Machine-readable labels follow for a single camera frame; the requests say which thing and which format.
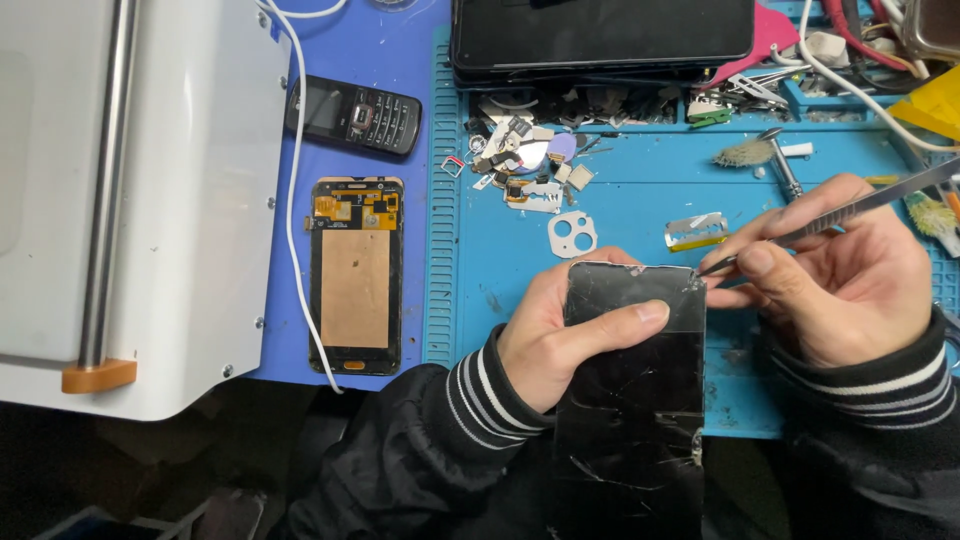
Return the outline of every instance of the black jacket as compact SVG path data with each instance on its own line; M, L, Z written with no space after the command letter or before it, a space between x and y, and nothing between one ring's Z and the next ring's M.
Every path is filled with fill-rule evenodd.
M826 370L761 330L797 397L784 405L788 452L779 457L791 473L783 490L793 538L960 538L960 413L944 332L934 309L910 347ZM514 392L497 335L449 372L424 364L371 395L318 457L316 484L277 536L554 537L558 491L541 436L552 419Z

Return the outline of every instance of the hand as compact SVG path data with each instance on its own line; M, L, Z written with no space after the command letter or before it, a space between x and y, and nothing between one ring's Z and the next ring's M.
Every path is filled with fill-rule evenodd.
M707 255L701 268L732 254L737 266L705 277L708 307L758 307L792 331L804 358L819 367L853 365L889 355L923 335L930 321L930 260L889 207L875 209L790 246L770 242L816 216L870 193L841 174L785 209L768 211ZM742 273L749 283L721 289Z
M579 260L640 264L619 248L605 247L558 264L530 281L496 348L517 395L541 414L560 401L584 360L633 347L655 335L666 326L670 311L666 303L654 300L565 328L567 271Z

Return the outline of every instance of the cracked phone screen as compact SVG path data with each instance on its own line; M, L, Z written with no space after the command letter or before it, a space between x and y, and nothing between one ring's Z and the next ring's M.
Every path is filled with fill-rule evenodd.
M569 271L567 326L648 300L670 306L666 327L577 368L557 405L553 514L561 538L700 538L707 288L690 268L583 261ZM576 516L591 512L589 530Z

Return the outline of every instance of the jacket sleeve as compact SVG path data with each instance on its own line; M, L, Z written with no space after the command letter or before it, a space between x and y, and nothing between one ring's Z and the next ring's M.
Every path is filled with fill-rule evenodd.
M523 442L552 424L516 394L496 351L502 326L452 370L424 364L371 394L290 505L280 537L421 538L470 516Z
M777 370L800 398L784 410L784 440L812 486L800 505L814 506L810 517L820 520L802 537L960 534L960 412L940 310L913 345L833 369L801 362L761 326Z

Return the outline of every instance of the white machine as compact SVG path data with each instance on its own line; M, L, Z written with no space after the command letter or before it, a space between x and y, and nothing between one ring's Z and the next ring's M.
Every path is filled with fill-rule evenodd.
M5 7L0 401L158 420L257 367L290 53L252 0Z

